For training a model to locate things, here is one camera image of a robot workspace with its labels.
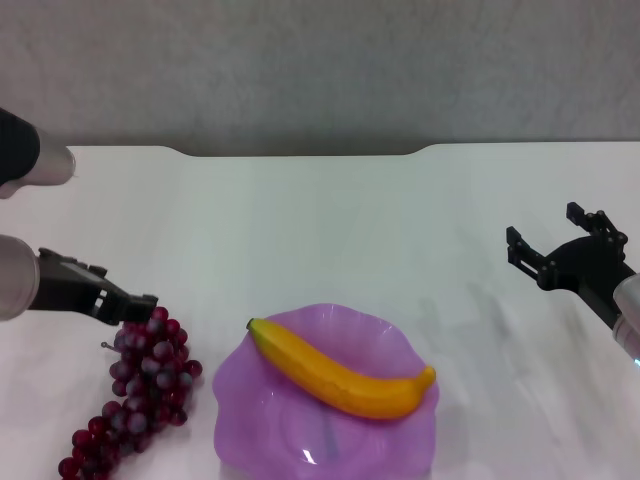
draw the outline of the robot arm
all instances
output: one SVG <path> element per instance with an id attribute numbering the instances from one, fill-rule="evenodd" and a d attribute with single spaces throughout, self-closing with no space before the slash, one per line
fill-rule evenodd
<path id="1" fill-rule="evenodd" d="M 567 205 L 567 218 L 589 236 L 561 245 L 547 256 L 533 250 L 520 233 L 507 228 L 509 263 L 536 281 L 542 290 L 569 290 L 612 330 L 622 348 L 640 364 L 640 276 L 626 263 L 627 236 L 606 214 L 587 213 Z"/>
<path id="2" fill-rule="evenodd" d="M 61 185 L 75 171 L 66 147 L 33 125 L 0 109 L 0 199 L 25 185 Z M 158 299 L 134 296 L 108 281 L 107 270 L 71 257 L 31 248 L 0 235 L 0 321 L 25 310 L 79 312 L 109 325 L 146 322 Z"/>

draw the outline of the banana tip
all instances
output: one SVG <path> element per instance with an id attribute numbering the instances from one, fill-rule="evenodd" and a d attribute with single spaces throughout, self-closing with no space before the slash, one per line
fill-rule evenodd
<path id="1" fill-rule="evenodd" d="M 432 366 L 427 366 L 425 369 L 418 375 L 418 381 L 420 384 L 424 385 L 425 388 L 429 388 L 436 381 L 436 371 Z"/>

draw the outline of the plastic bowl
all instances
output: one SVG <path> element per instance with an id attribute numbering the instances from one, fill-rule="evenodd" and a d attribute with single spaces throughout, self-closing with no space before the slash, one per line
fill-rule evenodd
<path id="1" fill-rule="evenodd" d="M 269 318 L 365 375 L 410 377 L 425 367 L 400 330 L 350 308 L 311 305 Z M 424 475 L 433 461 L 437 384 L 403 419 L 353 417 L 291 383 L 247 335 L 220 366 L 213 392 L 216 452 L 253 480 L 397 480 Z"/>

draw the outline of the gray wall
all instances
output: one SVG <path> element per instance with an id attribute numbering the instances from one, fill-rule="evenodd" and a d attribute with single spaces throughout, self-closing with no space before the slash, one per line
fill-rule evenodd
<path id="1" fill-rule="evenodd" d="M 638 139 L 637 0 L 0 0 L 0 105 L 196 155 Z"/>

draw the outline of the grape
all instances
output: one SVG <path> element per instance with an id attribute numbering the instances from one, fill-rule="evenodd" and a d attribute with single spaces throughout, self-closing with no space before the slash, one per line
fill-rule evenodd
<path id="1" fill-rule="evenodd" d="M 116 337 L 115 340 L 113 341 L 113 348 L 116 349 L 116 351 L 122 353 L 124 352 L 125 348 L 127 346 L 125 345 L 124 342 L 124 334 L 120 335 L 119 337 Z"/>
<path id="2" fill-rule="evenodd" d="M 170 337 L 173 337 L 174 335 L 177 335 L 178 332 L 180 331 L 180 322 L 178 322 L 174 318 L 170 318 L 169 320 L 167 320 L 166 328 L 167 328 L 167 335 L 169 335 Z"/>
<path id="3" fill-rule="evenodd" d="M 176 374 L 171 370 L 161 370 L 156 375 L 156 385 L 163 390 L 168 390 L 169 388 L 173 387 L 175 383 Z"/>
<path id="4" fill-rule="evenodd" d="M 171 345 L 169 342 L 157 343 L 156 346 L 153 347 L 153 356 L 161 362 L 164 360 L 169 360 L 171 357 L 173 357 L 173 345 Z"/>
<path id="5" fill-rule="evenodd" d="M 163 369 L 171 370 L 172 372 L 178 374 L 184 368 L 184 362 L 177 357 L 173 357 L 167 363 L 163 365 Z"/>
<path id="6" fill-rule="evenodd" d="M 87 457 L 80 468 L 82 469 L 82 473 L 91 474 L 98 469 L 98 459 Z"/>
<path id="7" fill-rule="evenodd" d="M 134 350 L 125 350 L 122 352 L 122 361 L 131 365 L 138 363 L 138 353 Z"/>
<path id="8" fill-rule="evenodd" d="M 71 456 L 80 466 L 82 466 L 84 461 L 87 459 L 87 454 L 83 452 L 80 447 L 73 447 L 71 450 Z"/>
<path id="9" fill-rule="evenodd" d="M 91 433 L 88 430 L 76 430 L 71 437 L 71 443 L 74 447 L 87 450 L 92 446 Z"/>
<path id="10" fill-rule="evenodd" d="M 164 333 L 165 324 L 160 318 L 151 318 L 147 323 L 147 333 L 154 336 L 159 336 Z"/>
<path id="11" fill-rule="evenodd" d="M 115 400 L 111 400 L 110 402 L 105 403 L 102 407 L 102 416 L 109 419 L 121 408 L 122 407 L 118 402 L 116 402 Z"/>
<path id="12" fill-rule="evenodd" d="M 184 345 L 185 343 L 187 343 L 187 339 L 189 338 L 189 335 L 187 334 L 187 331 L 184 328 L 181 328 L 180 330 L 178 330 L 176 338 L 178 339 L 178 343 L 180 345 Z"/>
<path id="13" fill-rule="evenodd" d="M 122 382 L 128 382 L 135 373 L 134 368 L 130 364 L 123 362 L 122 360 L 118 360 L 116 363 L 111 365 L 111 368 L 109 368 L 109 372 L 111 372 L 111 369 L 113 369 L 113 375 L 111 376 L 116 380 L 120 380 Z"/>
<path id="14" fill-rule="evenodd" d="M 102 417 L 93 417 L 89 420 L 89 433 L 94 437 L 101 437 L 107 431 L 107 422 Z"/>
<path id="15" fill-rule="evenodd" d="M 144 350 L 147 347 L 147 337 L 143 334 L 136 335 L 136 350 Z"/>
<path id="16" fill-rule="evenodd" d="M 153 313 L 151 313 L 151 318 L 166 322 L 169 318 L 169 310 L 164 307 L 156 307 L 153 309 Z"/>
<path id="17" fill-rule="evenodd" d="M 173 412 L 171 415 L 171 420 L 169 421 L 171 425 L 175 425 L 176 427 L 180 427 L 187 422 L 187 414 L 184 410 L 179 409 Z"/>
<path id="18" fill-rule="evenodd" d="M 193 379 L 202 375 L 202 364 L 197 360 L 189 360 L 184 365 L 185 372 L 187 372 Z"/>
<path id="19" fill-rule="evenodd" d="M 147 430 L 147 417 L 139 412 L 132 413 L 127 420 L 127 430 L 134 435 L 143 433 Z"/>
<path id="20" fill-rule="evenodd" d="M 100 457 L 108 466 L 113 467 L 120 461 L 120 448 L 108 443 L 103 444 L 100 446 Z"/>
<path id="21" fill-rule="evenodd" d="M 131 397 L 126 408 L 130 412 L 146 412 L 149 410 L 149 401 L 145 397 Z"/>
<path id="22" fill-rule="evenodd" d="M 178 350 L 177 357 L 183 362 L 186 362 L 189 358 L 189 347 L 187 347 L 186 345 L 182 345 Z"/>
<path id="23" fill-rule="evenodd" d="M 162 400 L 172 407 L 181 407 L 187 400 L 187 395 L 183 390 L 170 390 L 165 393 Z"/>
<path id="24" fill-rule="evenodd" d="M 157 362 L 151 357 L 144 357 L 142 359 L 142 363 L 140 364 L 140 369 L 144 373 L 148 373 L 149 375 L 155 375 L 160 370 L 160 362 Z"/>
<path id="25" fill-rule="evenodd" d="M 78 462 L 76 462 L 71 457 L 67 457 L 67 458 L 63 459 L 58 464 L 58 473 L 63 478 L 73 478 L 73 477 L 75 477 L 75 475 L 76 475 L 76 473 L 78 473 L 79 469 L 80 469 L 80 466 L 78 465 Z"/>
<path id="26" fill-rule="evenodd" d="M 115 430 L 107 430 L 104 437 L 101 439 L 102 443 L 108 443 L 109 445 L 117 445 L 120 440 L 120 434 Z"/>
<path id="27" fill-rule="evenodd" d="M 126 410 L 118 411 L 113 417 L 111 417 L 111 426 L 118 432 L 123 432 L 127 428 L 127 420 L 129 419 L 129 413 Z"/>
<path id="28" fill-rule="evenodd" d="M 127 394 L 127 387 L 120 380 L 116 380 L 111 385 L 111 391 L 116 397 L 124 397 Z"/>
<path id="29" fill-rule="evenodd" d="M 127 395 L 131 397 L 143 394 L 145 389 L 144 381 L 140 377 L 133 377 L 125 388 Z"/>
<path id="30" fill-rule="evenodd" d="M 187 372 L 178 375 L 178 386 L 183 389 L 190 389 L 193 386 L 193 378 Z"/>
<path id="31" fill-rule="evenodd" d="M 124 331 L 124 333 L 134 333 L 137 331 L 137 327 L 135 323 L 132 322 L 123 322 L 122 323 L 122 330 Z"/>
<path id="32" fill-rule="evenodd" d="M 127 333 L 124 336 L 124 344 L 127 348 L 136 348 L 136 340 L 138 335 L 135 332 Z"/>
<path id="33" fill-rule="evenodd" d="M 171 409 L 167 405 L 160 405 L 153 414 L 156 422 L 167 423 L 171 419 Z"/>

